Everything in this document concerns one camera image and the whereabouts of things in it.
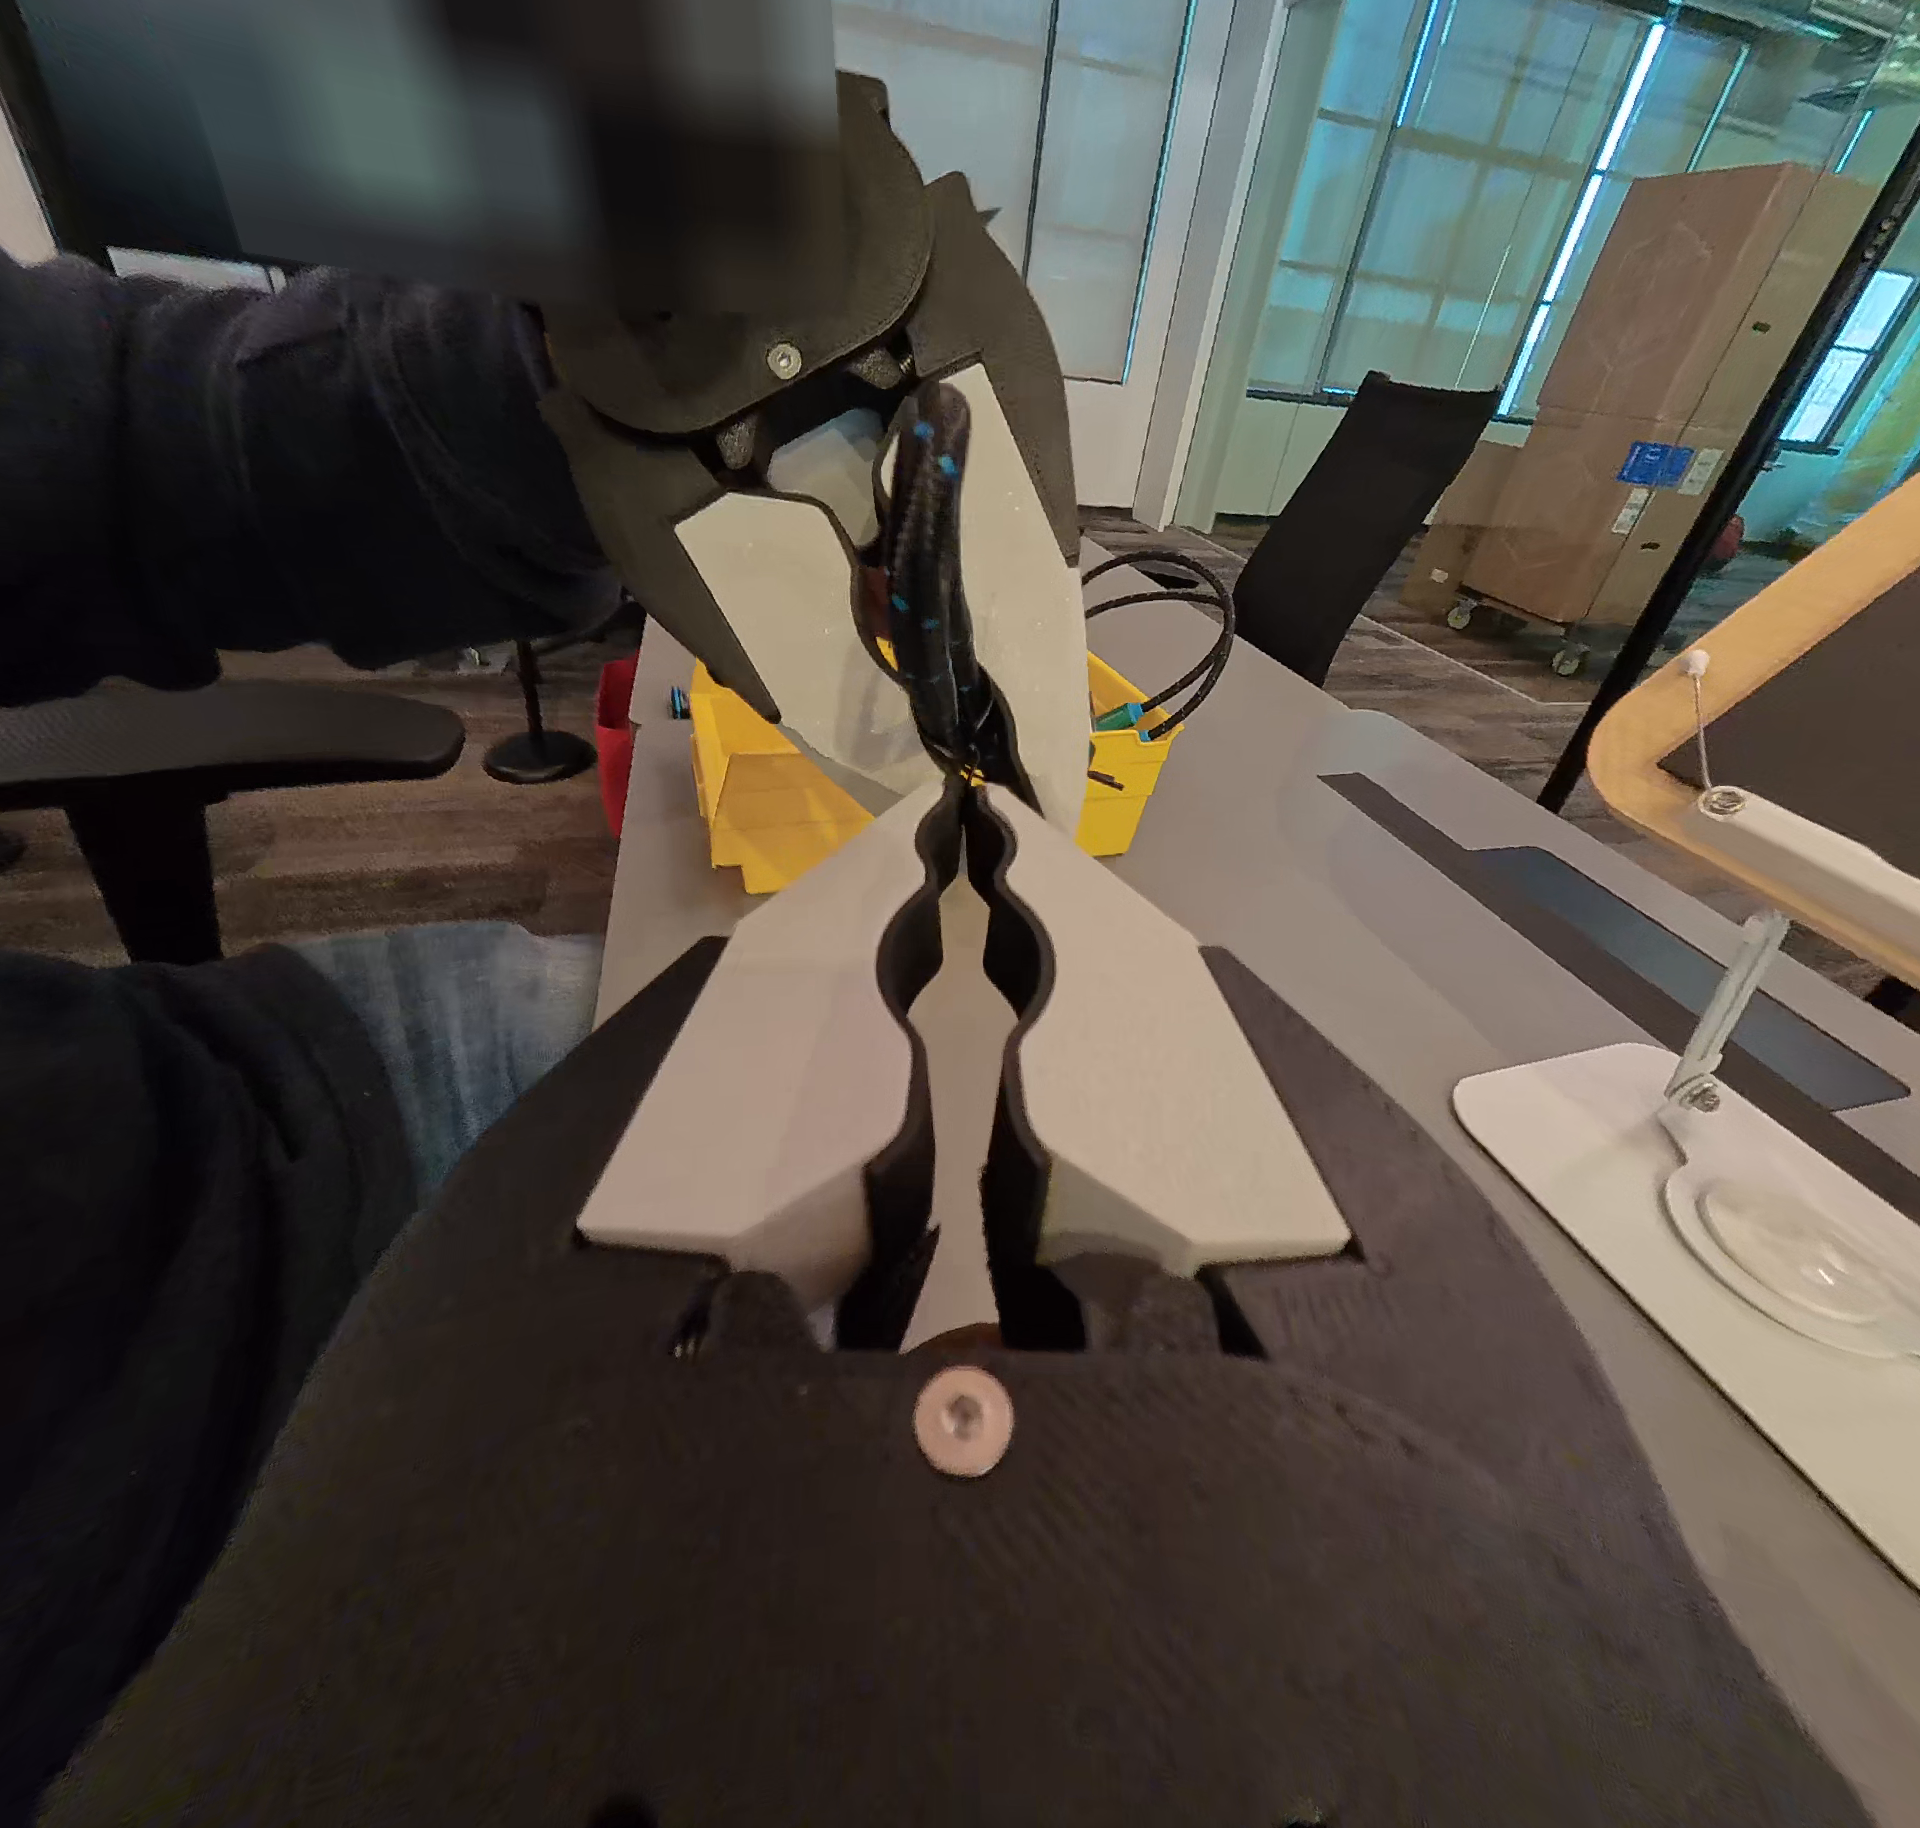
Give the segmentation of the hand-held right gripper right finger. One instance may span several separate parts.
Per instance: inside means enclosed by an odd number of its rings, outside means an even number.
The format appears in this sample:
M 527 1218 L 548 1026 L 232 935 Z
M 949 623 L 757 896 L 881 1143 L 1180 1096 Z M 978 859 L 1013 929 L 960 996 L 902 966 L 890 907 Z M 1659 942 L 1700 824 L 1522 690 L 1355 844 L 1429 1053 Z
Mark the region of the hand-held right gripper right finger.
M 982 1221 L 1001 1339 L 1077 1350 L 1085 1283 L 1332 1260 L 1352 1231 L 1200 944 L 1010 791 L 970 793 L 1013 1013 Z

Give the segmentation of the brown cardboard box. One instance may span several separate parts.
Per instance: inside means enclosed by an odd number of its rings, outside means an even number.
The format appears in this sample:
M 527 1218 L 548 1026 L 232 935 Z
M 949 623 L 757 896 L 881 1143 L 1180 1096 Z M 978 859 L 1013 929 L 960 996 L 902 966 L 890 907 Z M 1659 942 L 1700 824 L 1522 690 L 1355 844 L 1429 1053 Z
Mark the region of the brown cardboard box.
M 1800 164 L 1630 181 L 1524 441 L 1475 448 L 1402 602 L 1557 630 L 1562 662 L 1633 627 L 1877 194 Z

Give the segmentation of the dark monitor with wooden back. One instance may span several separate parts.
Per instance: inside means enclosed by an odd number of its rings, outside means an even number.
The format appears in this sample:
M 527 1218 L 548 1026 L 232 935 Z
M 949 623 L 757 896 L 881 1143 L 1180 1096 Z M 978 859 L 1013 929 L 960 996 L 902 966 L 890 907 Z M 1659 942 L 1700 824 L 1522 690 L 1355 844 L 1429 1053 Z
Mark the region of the dark monitor with wooden back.
M 1908 478 L 1630 688 L 1605 809 L 1804 919 L 1915 935 L 1918 487 Z

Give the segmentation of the yellow plastic bin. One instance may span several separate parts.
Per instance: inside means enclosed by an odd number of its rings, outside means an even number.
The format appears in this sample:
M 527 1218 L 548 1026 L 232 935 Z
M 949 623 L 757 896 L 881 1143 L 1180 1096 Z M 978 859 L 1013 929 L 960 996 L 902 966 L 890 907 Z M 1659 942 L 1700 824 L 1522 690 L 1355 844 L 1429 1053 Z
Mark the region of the yellow plastic bin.
M 1095 714 L 1077 844 L 1087 855 L 1116 858 L 1138 836 L 1176 721 L 1101 658 L 1091 655 L 1087 667 Z M 690 723 L 710 861 L 740 870 L 750 896 L 778 893 L 873 824 L 867 809 L 702 662 L 692 667 L 690 687 L 675 690 L 675 712 Z

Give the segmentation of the black boom pole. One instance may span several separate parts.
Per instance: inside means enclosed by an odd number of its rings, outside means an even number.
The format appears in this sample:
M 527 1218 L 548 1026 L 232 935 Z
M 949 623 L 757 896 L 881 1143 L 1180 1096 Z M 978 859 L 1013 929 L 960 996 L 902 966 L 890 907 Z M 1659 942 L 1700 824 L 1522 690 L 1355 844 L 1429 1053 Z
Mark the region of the black boom pole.
M 1693 586 L 1701 576 L 1725 525 L 1735 517 L 1739 500 L 1750 492 L 1760 472 L 1763 472 L 1765 458 L 1780 439 L 1788 419 L 1798 408 L 1820 361 L 1857 306 L 1866 280 L 1882 270 L 1892 242 L 1915 211 L 1915 155 L 1918 138 L 1911 135 L 1848 244 L 1844 256 L 1836 262 L 1829 280 L 1815 299 L 1815 306 L 1795 335 L 1783 367 L 1767 383 L 1754 415 L 1744 427 L 1722 469 L 1713 481 L 1701 513 L 1684 533 L 1674 561 L 1656 584 L 1649 600 L 1644 605 L 1639 618 L 1623 640 L 1609 671 L 1599 681 L 1593 704 L 1582 712 L 1573 736 L 1553 762 L 1545 784 L 1537 795 L 1538 809 L 1557 815 L 1566 806 L 1566 800 L 1586 772 L 1587 751 L 1600 721 L 1644 677 L 1644 671 L 1659 652 L 1679 605 L 1689 599 Z

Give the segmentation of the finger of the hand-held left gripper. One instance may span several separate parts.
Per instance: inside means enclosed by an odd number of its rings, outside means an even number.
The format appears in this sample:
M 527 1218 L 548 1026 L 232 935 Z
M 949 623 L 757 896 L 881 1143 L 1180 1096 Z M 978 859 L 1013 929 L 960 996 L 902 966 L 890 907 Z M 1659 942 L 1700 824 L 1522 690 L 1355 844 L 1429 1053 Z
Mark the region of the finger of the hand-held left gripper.
M 986 368 L 960 368 L 969 406 L 958 494 L 958 565 L 974 653 L 1011 719 L 1044 817 L 1076 817 L 1091 743 L 1087 623 L 1069 565 Z
M 873 812 L 938 783 L 883 655 L 857 623 L 857 565 L 818 501 L 726 494 L 675 527 L 780 733 Z

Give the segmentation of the black office chair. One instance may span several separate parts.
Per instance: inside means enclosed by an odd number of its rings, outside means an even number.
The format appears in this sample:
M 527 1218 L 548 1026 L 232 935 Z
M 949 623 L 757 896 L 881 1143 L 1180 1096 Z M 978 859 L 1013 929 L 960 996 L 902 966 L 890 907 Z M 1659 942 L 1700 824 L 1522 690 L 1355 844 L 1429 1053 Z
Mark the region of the black office chair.
M 1322 687 L 1364 602 L 1470 464 L 1499 400 L 1499 387 L 1462 391 L 1363 376 L 1304 481 L 1240 568 L 1236 639 Z

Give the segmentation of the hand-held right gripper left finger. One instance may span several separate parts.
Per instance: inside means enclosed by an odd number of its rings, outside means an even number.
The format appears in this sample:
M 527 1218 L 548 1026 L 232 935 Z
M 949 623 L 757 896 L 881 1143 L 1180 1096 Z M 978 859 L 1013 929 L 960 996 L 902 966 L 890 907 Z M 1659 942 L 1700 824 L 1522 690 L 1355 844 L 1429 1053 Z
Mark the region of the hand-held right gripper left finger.
M 927 1054 L 967 793 L 923 786 L 746 916 L 716 952 L 578 1232 L 726 1263 L 898 1350 L 936 1248 Z

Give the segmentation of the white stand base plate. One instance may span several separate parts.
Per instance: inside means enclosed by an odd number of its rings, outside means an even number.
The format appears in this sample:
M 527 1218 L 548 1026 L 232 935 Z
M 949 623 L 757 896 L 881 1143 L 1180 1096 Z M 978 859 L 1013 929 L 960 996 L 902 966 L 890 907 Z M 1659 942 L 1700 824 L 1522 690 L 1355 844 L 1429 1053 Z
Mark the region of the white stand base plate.
M 1788 927 L 1743 923 L 1674 1064 L 1619 1044 L 1482 1072 L 1452 1114 L 1915 1586 L 1915 1219 L 1718 1074 Z

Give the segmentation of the person's blue jeans leg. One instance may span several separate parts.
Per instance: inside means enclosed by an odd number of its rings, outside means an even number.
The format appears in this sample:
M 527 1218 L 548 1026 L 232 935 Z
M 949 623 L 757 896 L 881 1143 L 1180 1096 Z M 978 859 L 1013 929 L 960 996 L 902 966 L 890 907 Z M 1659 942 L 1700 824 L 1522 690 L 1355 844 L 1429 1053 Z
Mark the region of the person's blue jeans leg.
M 294 952 L 348 1001 L 392 1082 L 420 1199 L 593 1028 L 605 938 L 507 922 L 359 931 Z

